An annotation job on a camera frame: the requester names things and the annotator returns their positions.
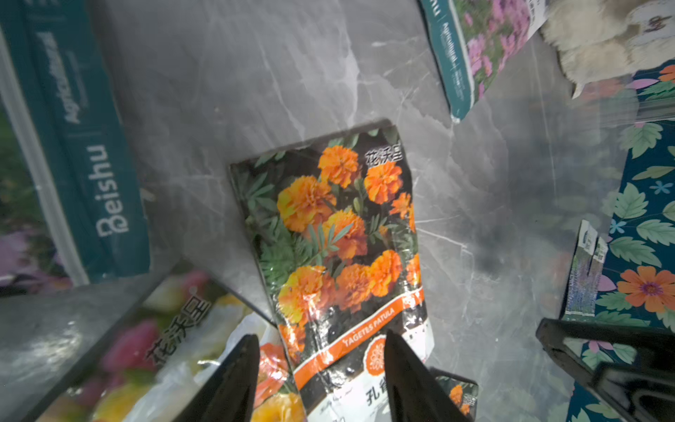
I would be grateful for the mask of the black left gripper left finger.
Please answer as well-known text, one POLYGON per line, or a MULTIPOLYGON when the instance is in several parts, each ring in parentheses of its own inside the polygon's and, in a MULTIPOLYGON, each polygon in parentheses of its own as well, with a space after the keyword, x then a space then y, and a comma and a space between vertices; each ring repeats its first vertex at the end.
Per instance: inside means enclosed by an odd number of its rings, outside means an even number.
POLYGON ((258 337, 244 335, 174 421, 250 421, 259 360, 258 337))

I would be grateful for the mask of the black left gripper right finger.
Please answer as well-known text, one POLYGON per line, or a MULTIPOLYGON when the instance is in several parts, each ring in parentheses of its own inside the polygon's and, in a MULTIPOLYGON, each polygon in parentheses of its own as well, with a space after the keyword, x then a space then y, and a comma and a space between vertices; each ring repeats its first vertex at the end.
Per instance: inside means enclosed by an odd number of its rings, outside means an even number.
POLYGON ((384 364, 392 421, 469 421, 404 338, 392 330, 386 334, 384 364))

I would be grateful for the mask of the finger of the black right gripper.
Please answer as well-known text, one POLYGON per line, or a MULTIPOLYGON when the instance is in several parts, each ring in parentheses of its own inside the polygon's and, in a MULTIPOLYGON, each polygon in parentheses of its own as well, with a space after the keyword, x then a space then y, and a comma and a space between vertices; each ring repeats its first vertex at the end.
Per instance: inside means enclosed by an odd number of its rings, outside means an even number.
POLYGON ((615 421, 674 420, 674 334, 643 324, 544 319, 536 338, 596 402, 585 410, 615 421))

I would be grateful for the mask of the marigold seed packet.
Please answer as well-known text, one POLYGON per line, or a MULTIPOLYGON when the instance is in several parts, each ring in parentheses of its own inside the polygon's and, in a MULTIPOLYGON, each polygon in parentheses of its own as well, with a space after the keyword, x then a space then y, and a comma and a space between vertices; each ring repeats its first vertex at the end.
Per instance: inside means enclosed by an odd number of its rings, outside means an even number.
POLYGON ((434 347, 397 127, 278 149, 230 177, 308 420, 375 420, 387 334, 421 360, 434 347))
POLYGON ((460 410, 465 420, 475 421, 479 395, 479 385, 469 378, 458 376, 432 367, 430 369, 441 390, 460 410))

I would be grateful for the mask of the pink cosmos seed packet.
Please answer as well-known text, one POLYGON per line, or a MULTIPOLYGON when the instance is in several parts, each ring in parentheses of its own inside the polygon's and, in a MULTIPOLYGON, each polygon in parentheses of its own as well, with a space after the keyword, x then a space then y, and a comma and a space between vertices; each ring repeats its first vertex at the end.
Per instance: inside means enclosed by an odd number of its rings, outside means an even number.
POLYGON ((422 0, 453 122, 468 115, 507 61, 547 20, 545 0, 422 0))

